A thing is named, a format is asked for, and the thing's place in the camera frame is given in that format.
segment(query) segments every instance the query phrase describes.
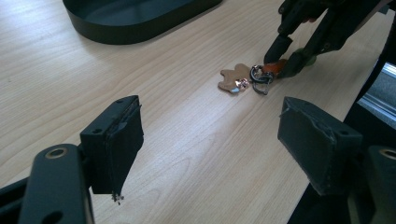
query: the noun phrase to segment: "black plastic part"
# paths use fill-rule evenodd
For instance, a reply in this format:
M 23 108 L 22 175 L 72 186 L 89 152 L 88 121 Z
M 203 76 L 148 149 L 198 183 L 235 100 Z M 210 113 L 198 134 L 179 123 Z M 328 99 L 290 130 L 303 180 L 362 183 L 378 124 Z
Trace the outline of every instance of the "black plastic part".
M 264 64 L 277 63 L 280 57 L 288 50 L 291 42 L 293 40 L 289 37 L 278 35 L 264 56 Z
M 396 150 L 370 147 L 366 174 L 375 202 L 374 223 L 396 223 Z
M 120 195 L 143 144 L 140 107 L 137 96 L 119 99 L 81 132 L 93 193 Z
M 221 0 L 64 0 L 75 29 L 110 45 L 142 42 L 214 7 Z
M 308 18 L 317 18 L 326 9 L 322 1 L 286 0 L 279 10 L 284 8 L 282 23 L 277 29 L 281 35 L 291 35 Z
M 354 104 L 344 121 L 363 135 L 362 148 L 388 146 L 396 148 L 396 130 L 359 104 Z
M 307 101 L 285 97 L 278 139 L 319 195 L 345 193 L 344 170 L 360 148 L 360 133 Z
M 288 224 L 350 224 L 346 195 L 320 196 L 308 185 Z
M 0 223 L 17 223 L 27 178 L 0 189 Z
M 49 147 L 35 157 L 19 223 L 93 223 L 90 201 L 78 148 Z
M 336 13 L 329 9 L 324 16 L 318 28 L 312 34 L 308 43 L 303 50 L 293 52 L 286 62 L 283 70 L 278 77 L 293 77 L 303 70 L 308 61 L 315 55 L 330 51 L 331 45 L 327 49 L 324 48 L 325 39 L 329 34 L 332 21 L 335 20 Z

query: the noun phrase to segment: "robotic arm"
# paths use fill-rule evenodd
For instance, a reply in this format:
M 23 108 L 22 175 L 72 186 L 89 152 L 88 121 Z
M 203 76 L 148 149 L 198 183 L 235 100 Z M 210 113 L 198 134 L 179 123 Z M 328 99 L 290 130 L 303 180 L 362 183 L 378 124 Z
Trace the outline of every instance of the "robotic arm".
M 268 85 L 275 78 L 294 77 L 319 54 L 339 50 L 347 39 L 390 0 L 285 0 L 279 8 L 282 22 L 277 29 L 279 35 L 268 49 L 263 66 L 253 66 L 250 78 L 255 91 L 268 93 Z M 318 18 L 325 10 L 326 15 L 302 50 L 295 51 L 290 58 L 279 60 L 289 48 L 289 38 L 298 26 L 307 19 Z M 256 84 L 266 84 L 260 91 Z

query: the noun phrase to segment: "light wood surface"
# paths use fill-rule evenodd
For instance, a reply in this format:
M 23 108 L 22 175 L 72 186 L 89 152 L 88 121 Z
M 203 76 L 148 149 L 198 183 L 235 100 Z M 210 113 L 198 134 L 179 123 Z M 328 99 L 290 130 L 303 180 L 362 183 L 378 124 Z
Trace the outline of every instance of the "light wood surface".
M 286 223 L 308 180 L 276 139 L 284 96 L 343 119 L 384 46 L 376 14 L 340 51 L 318 57 L 268 96 L 218 89 L 221 69 L 262 63 L 282 1 L 224 0 L 171 32 L 130 46 L 73 28 L 61 0 L 0 2 L 0 187 L 35 154 L 78 134 L 113 101 L 138 94 L 145 143 L 121 206 L 93 195 L 97 223 Z M 316 23 L 292 36 L 303 47 Z

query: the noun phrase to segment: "keychain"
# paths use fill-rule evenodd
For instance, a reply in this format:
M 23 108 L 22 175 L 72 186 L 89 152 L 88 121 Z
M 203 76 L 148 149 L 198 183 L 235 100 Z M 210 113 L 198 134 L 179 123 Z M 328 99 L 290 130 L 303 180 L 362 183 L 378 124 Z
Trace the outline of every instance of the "keychain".
M 280 73 L 287 60 L 281 59 L 277 63 L 266 65 L 254 65 L 251 69 L 246 65 L 239 63 L 234 70 L 221 70 L 224 80 L 219 82 L 219 88 L 236 94 L 244 91 L 252 82 L 253 90 L 260 94 L 268 94 L 269 85 Z

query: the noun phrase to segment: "wood grain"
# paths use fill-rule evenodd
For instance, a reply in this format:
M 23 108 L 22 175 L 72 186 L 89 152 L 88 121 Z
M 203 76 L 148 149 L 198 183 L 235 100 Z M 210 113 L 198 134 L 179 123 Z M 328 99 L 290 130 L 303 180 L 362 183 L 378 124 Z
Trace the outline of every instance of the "wood grain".
M 261 63 L 282 1 L 224 0 L 130 46 L 80 36 L 62 1 L 0 2 L 0 187 L 35 154 L 78 134 L 111 102 L 138 94 L 145 143 L 121 206 L 93 195 L 97 223 L 286 223 L 308 183 L 276 139 L 284 96 L 343 119 L 384 46 L 393 13 L 376 14 L 342 50 L 318 57 L 268 96 L 218 89 L 219 71 Z M 287 54 L 316 23 L 302 25 Z

